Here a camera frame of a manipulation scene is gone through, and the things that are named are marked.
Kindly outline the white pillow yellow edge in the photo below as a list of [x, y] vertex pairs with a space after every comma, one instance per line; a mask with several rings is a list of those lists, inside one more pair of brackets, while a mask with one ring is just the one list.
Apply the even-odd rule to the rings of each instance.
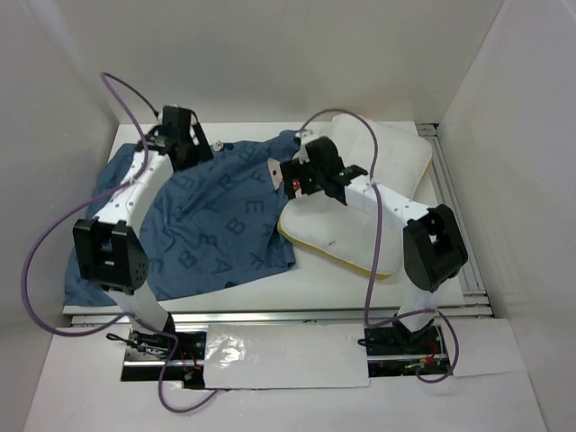
[[[339, 114], [330, 122], [309, 125], [309, 131], [330, 138], [344, 163], [369, 169], [378, 141], [374, 179], [409, 198], [432, 159], [431, 145], [404, 121], [371, 121]], [[374, 256], [376, 218], [347, 207], [323, 192], [290, 200], [278, 222], [279, 232], [295, 246], [306, 248], [355, 271], [369, 274]]]

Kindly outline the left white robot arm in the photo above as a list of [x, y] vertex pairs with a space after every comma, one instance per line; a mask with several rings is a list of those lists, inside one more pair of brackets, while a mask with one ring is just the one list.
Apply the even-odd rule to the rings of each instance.
[[212, 158], [196, 113], [164, 106], [160, 123], [137, 144], [122, 188], [94, 217], [78, 220], [73, 228], [81, 277], [115, 301], [158, 359], [174, 354], [178, 338], [171, 314], [148, 285], [150, 260], [140, 243], [140, 227], [173, 173]]

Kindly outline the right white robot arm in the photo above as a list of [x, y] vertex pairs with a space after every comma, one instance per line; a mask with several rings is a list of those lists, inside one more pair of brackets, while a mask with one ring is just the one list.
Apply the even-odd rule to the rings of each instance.
[[379, 183], [366, 169], [346, 165], [326, 136], [305, 131], [295, 141], [299, 150], [280, 166], [289, 200], [282, 230], [333, 257], [367, 264], [370, 286], [383, 233], [394, 230], [409, 288], [388, 322], [396, 348], [414, 352], [432, 326], [447, 282], [468, 261], [454, 212], [444, 204], [416, 202]]

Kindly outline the white cover plate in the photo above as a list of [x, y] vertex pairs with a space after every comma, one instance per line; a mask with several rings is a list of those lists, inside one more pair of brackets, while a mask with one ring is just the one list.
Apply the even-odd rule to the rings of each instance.
[[359, 324], [210, 325], [208, 389], [360, 388], [369, 385]]

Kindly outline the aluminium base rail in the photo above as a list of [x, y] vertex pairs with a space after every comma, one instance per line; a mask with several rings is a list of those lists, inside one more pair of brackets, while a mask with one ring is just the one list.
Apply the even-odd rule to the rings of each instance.
[[[180, 347], [167, 366], [165, 379], [180, 381], [186, 389], [200, 390], [204, 387], [203, 360], [211, 324], [352, 324], [359, 323], [361, 318], [362, 312], [354, 309], [177, 313], [174, 320]], [[393, 335], [391, 324], [365, 330], [360, 336], [360, 347], [367, 353], [368, 376], [413, 375], [416, 369], [420, 370], [421, 376], [445, 373], [449, 363], [448, 346], [452, 341], [449, 332], [441, 329], [442, 324], [443, 321], [438, 319], [435, 327], [427, 330], [414, 347], [402, 346]], [[159, 377], [165, 358], [159, 349], [145, 347], [133, 335], [122, 336], [118, 330], [113, 332], [110, 340], [119, 342], [125, 349], [121, 372], [123, 382], [155, 381]]]

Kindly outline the aluminium side rail frame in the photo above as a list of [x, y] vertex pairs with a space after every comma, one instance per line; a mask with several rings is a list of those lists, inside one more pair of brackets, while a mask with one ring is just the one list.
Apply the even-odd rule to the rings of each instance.
[[436, 198], [450, 207], [454, 213], [461, 233], [463, 244], [468, 254], [468, 261], [461, 268], [458, 280], [463, 292], [464, 312], [457, 312], [458, 317], [494, 317], [491, 301], [487, 294], [470, 242], [464, 218], [455, 194], [455, 187], [449, 173], [444, 151], [441, 148], [440, 139], [435, 123], [417, 123], [418, 135], [431, 144], [433, 155], [429, 178], [434, 188]]

